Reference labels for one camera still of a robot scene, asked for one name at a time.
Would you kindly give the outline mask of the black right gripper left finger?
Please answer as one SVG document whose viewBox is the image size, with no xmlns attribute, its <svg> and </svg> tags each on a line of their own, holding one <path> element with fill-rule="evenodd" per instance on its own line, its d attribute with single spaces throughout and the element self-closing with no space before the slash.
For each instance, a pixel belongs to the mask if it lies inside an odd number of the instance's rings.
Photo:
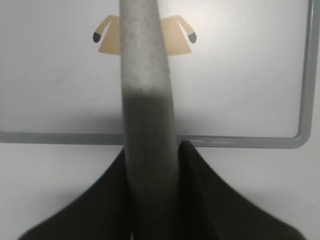
<svg viewBox="0 0 320 240">
<path fill-rule="evenodd" d="M 27 230 L 21 240 L 129 240 L 131 195 L 125 152 L 81 196 Z"/>
</svg>

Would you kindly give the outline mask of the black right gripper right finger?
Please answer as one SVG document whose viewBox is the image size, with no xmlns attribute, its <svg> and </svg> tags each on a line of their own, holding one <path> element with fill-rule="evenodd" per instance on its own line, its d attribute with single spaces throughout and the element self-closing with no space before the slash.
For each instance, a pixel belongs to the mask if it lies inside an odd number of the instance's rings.
<svg viewBox="0 0 320 240">
<path fill-rule="evenodd" d="M 182 240 L 303 240 L 229 186 L 190 141 L 178 146 Z"/>
</svg>

